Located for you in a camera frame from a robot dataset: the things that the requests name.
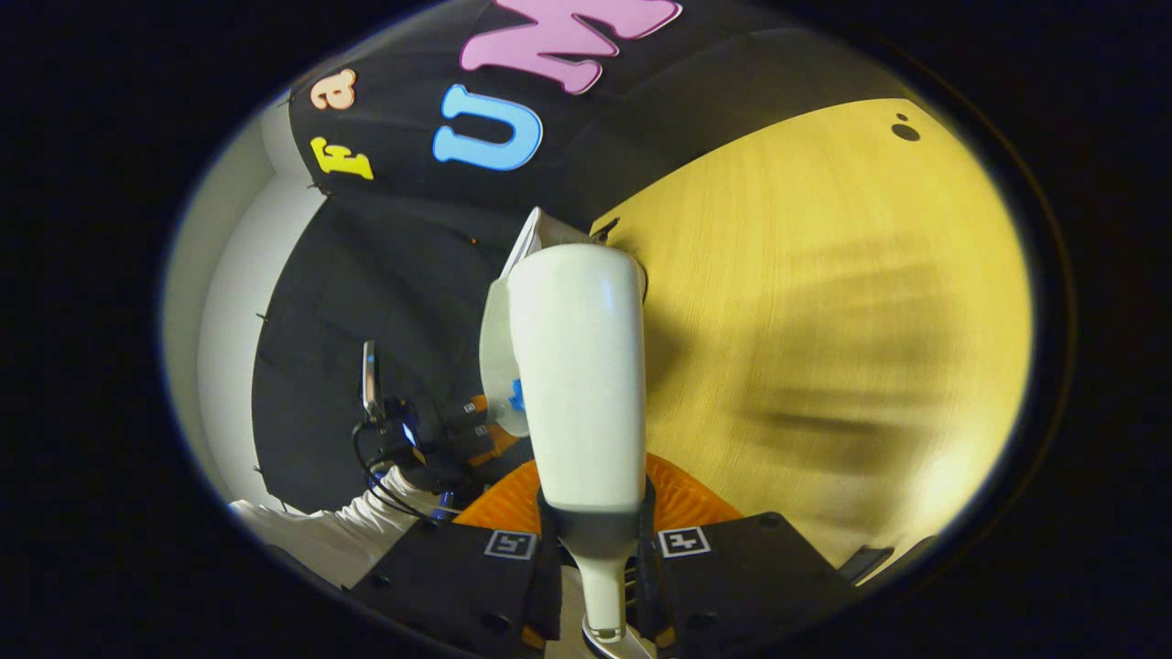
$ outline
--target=pink letter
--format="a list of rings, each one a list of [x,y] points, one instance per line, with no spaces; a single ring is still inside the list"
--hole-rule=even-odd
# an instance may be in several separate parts
[[[557,80],[570,94],[590,89],[602,75],[594,60],[570,62],[551,55],[613,57],[619,47],[578,16],[604,22],[622,39],[642,39],[669,23],[683,7],[670,0],[496,0],[533,21],[478,34],[468,40],[459,66],[485,64],[523,70]]]

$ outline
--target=foam letter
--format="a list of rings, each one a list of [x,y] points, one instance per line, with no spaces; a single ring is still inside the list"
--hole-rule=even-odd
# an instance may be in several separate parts
[[[362,154],[350,156],[350,150],[346,147],[338,144],[327,147],[325,137],[311,140],[309,148],[313,149],[313,155],[318,156],[318,167],[321,168],[321,171],[326,174],[345,171],[346,174],[356,174],[367,181],[374,181],[370,161]]]
[[[669,23],[683,7],[670,0],[496,0],[533,23],[478,34],[468,40],[459,66],[498,66],[557,80],[570,94],[590,89],[602,75],[594,60],[571,62],[551,55],[613,57],[619,47],[581,22],[601,21],[622,39],[642,39]]]
[[[313,107],[325,110],[327,107],[335,110],[345,110],[354,104],[354,81],[357,74],[350,69],[342,69],[334,75],[323,77],[309,90],[309,100]]]
[[[507,123],[513,129],[512,140],[497,144],[473,137],[456,135],[450,127],[440,127],[431,154],[442,163],[461,161],[485,169],[509,171],[529,162],[541,143],[541,120],[525,106],[469,94],[463,84],[452,84],[443,95],[440,111],[448,118],[469,114]]]

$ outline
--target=black screw hole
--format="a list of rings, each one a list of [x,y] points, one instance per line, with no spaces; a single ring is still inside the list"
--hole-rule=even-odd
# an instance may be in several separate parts
[[[694,632],[702,632],[716,624],[716,613],[693,613],[688,617],[688,629]]]
[[[904,125],[901,123],[892,125],[891,131],[894,133],[897,136],[907,140],[908,142],[915,142],[917,140],[920,138],[920,134],[917,133],[914,128],[912,128],[911,125]]]
[[[481,626],[495,634],[503,634],[512,626],[512,620],[499,613],[485,613],[481,616]]]

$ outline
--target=black cable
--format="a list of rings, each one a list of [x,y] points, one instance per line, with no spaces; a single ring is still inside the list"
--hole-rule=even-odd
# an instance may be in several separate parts
[[[395,492],[390,491],[386,485],[383,485],[377,478],[374,477],[374,474],[370,471],[370,467],[367,467],[367,462],[362,457],[362,450],[359,448],[359,433],[361,433],[362,430],[364,430],[366,428],[369,428],[369,427],[370,427],[370,423],[368,423],[367,421],[361,421],[356,426],[354,426],[353,430],[350,430],[350,441],[354,443],[354,456],[359,461],[359,467],[362,468],[362,475],[366,476],[366,478],[367,478],[367,489],[370,491],[372,495],[374,495],[375,498],[377,498],[379,501],[381,501],[384,504],[389,505],[391,509],[397,510],[400,512],[403,512],[406,515],[413,515],[415,517],[418,517],[420,519],[427,519],[429,523],[431,523],[432,525],[435,525],[436,521],[432,519],[431,516],[424,515],[423,512],[420,512],[418,510],[416,510],[411,504],[409,504],[406,501],[401,500],[398,497],[398,495],[396,495]],[[393,498],[395,501],[395,503],[397,503],[398,505],[391,504],[387,500],[384,500],[381,496],[379,496],[379,494],[375,492],[374,489],[370,487],[372,484],[377,485],[379,489],[381,489],[382,491],[384,491],[388,495],[390,495],[390,498]]]
[[[387,455],[384,453],[379,451],[379,455],[376,455],[376,456],[372,457],[370,460],[368,460],[367,463],[366,463],[366,466],[367,466],[368,469],[374,469],[375,464],[380,464],[380,463],[387,462],[388,460],[390,460],[390,458],[387,457]]]

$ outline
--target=white wall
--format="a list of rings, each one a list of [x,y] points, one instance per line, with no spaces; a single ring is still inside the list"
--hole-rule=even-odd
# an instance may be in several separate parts
[[[196,393],[199,319],[220,252],[240,216],[272,177],[260,122],[250,122],[196,189],[166,269],[162,332],[171,400],[196,464],[222,496],[229,491],[227,483],[212,460]]]
[[[274,102],[197,189],[168,266],[163,344],[172,400],[198,467],[225,501],[280,508],[253,470],[255,314],[268,308],[293,246],[325,201],[311,182],[287,107]]]

